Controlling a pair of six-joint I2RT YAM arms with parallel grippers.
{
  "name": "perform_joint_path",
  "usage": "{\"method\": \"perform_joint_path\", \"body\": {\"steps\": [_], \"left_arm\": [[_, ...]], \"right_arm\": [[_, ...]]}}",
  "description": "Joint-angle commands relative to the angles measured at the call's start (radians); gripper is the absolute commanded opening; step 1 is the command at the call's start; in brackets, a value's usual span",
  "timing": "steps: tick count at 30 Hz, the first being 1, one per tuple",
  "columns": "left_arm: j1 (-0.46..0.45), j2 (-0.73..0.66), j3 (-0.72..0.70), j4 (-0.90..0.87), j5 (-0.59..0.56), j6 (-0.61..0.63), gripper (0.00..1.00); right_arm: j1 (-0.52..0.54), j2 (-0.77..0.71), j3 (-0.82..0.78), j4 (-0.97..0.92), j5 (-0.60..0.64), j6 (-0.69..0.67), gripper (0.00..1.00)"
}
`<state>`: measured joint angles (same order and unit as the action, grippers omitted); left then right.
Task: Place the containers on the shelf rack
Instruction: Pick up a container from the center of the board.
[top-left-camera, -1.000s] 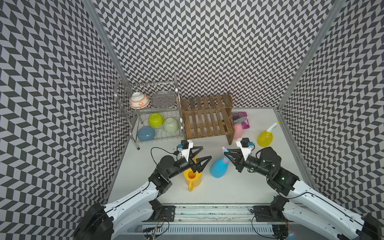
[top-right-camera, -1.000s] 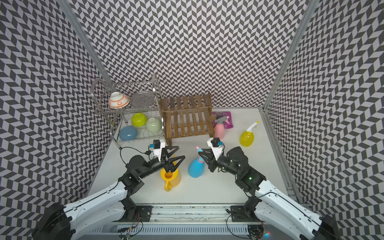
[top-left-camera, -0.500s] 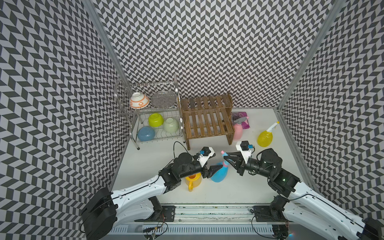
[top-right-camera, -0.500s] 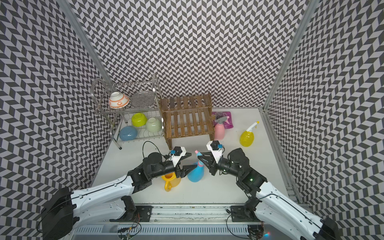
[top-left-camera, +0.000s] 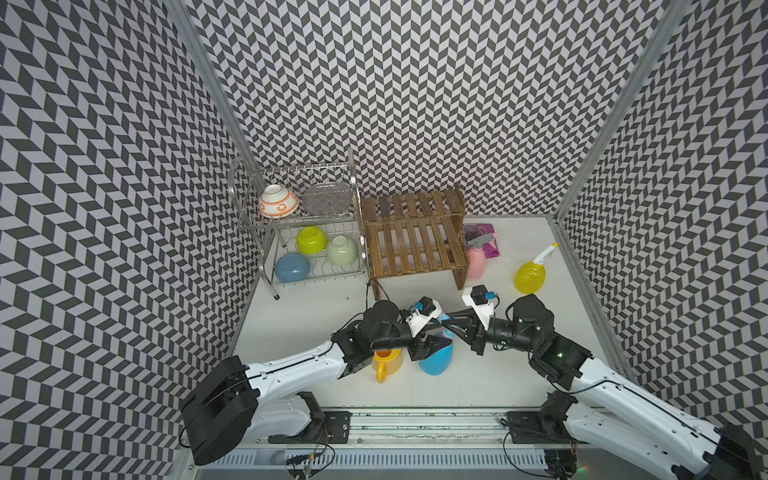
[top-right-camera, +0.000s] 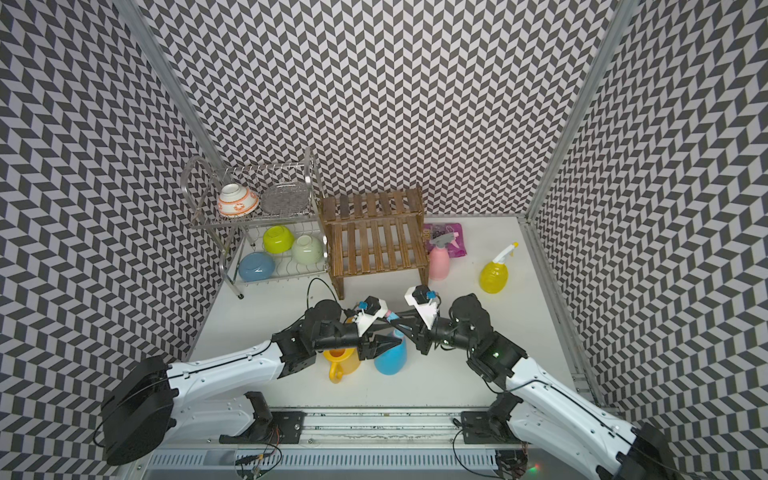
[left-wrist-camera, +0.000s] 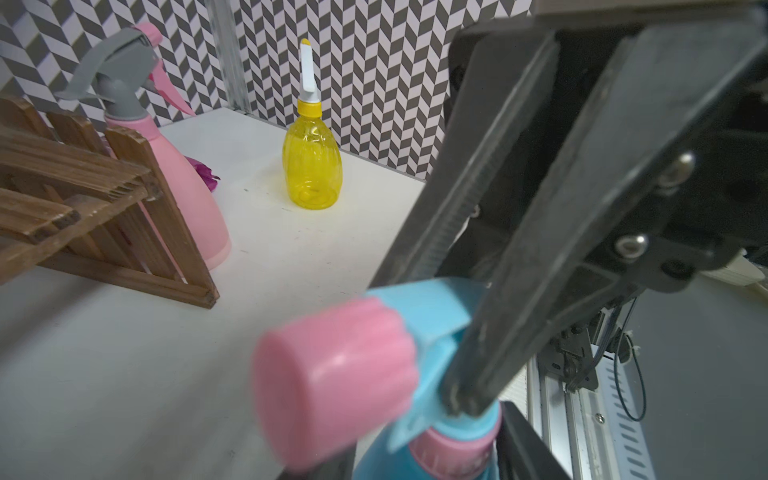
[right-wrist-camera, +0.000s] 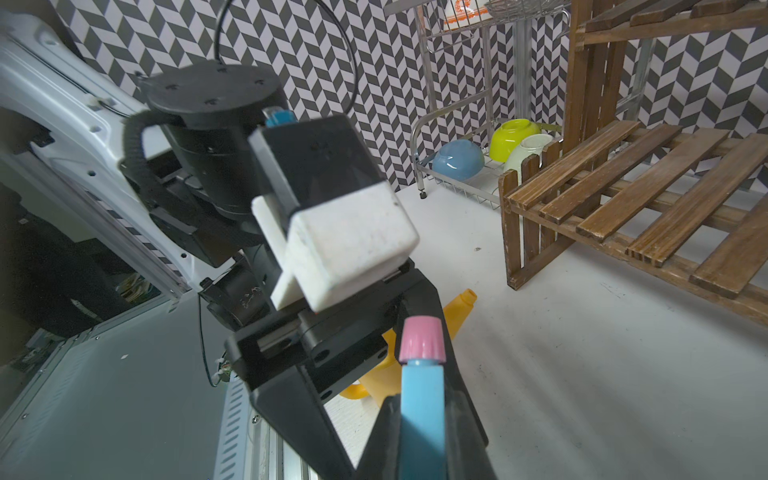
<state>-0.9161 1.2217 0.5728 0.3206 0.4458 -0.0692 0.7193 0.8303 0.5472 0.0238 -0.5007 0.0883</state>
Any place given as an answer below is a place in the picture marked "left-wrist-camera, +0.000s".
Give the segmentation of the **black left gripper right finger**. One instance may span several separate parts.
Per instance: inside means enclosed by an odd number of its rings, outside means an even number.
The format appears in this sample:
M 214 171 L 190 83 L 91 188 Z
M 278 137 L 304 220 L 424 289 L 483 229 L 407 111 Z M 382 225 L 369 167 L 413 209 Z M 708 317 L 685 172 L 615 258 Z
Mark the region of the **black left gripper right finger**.
M 501 424 L 496 436 L 501 480 L 569 480 L 544 441 L 509 401 L 500 403 Z

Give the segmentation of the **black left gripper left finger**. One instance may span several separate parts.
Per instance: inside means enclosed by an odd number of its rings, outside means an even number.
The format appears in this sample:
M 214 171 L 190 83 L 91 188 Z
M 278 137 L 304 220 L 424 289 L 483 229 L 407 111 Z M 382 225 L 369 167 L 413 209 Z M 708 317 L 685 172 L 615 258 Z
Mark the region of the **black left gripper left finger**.
M 277 480 L 351 480 L 355 465 L 356 449 L 357 445 L 354 444 L 306 472 L 296 473 L 284 469 L 277 477 Z

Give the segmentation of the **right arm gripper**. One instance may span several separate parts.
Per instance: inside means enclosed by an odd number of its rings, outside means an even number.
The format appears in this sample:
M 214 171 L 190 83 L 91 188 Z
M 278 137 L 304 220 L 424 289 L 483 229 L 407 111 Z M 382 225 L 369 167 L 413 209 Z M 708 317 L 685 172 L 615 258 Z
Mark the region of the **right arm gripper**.
M 478 23 L 452 42 L 452 94 L 482 42 L 534 34 L 559 47 L 550 99 L 446 259 L 450 276 L 495 271 L 440 388 L 453 415 L 481 414 L 602 306 L 680 291 L 767 241 L 764 5 Z

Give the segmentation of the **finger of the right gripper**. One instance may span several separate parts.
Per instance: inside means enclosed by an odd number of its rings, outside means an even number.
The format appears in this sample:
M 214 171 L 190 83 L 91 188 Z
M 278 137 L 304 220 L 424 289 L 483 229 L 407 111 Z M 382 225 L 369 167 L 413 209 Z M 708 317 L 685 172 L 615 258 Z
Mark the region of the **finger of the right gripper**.
M 544 130 L 560 46 L 552 33 L 488 35 L 452 66 L 437 164 L 371 280 L 434 277 L 506 160 Z

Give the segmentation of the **blue spray bottle pink cap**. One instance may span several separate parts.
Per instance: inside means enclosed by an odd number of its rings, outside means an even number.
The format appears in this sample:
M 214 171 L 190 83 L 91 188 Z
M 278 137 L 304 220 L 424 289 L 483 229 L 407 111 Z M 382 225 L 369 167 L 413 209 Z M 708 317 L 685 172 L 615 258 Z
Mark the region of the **blue spray bottle pink cap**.
M 270 330 L 252 357 L 255 412 L 292 473 L 375 439 L 357 479 L 495 479 L 498 402 L 450 415 L 438 388 L 485 293 L 435 278 L 362 297 Z

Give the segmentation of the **yellow spray bottle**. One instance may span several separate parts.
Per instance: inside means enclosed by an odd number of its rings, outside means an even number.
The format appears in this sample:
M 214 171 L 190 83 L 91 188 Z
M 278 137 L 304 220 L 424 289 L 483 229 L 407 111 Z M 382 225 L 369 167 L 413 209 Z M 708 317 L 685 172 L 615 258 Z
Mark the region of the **yellow spray bottle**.
M 321 90 L 315 77 L 311 42 L 300 42 L 300 93 L 297 118 L 288 128 L 282 163 L 289 198 L 309 210 L 333 206 L 343 184 L 339 146 L 322 119 Z

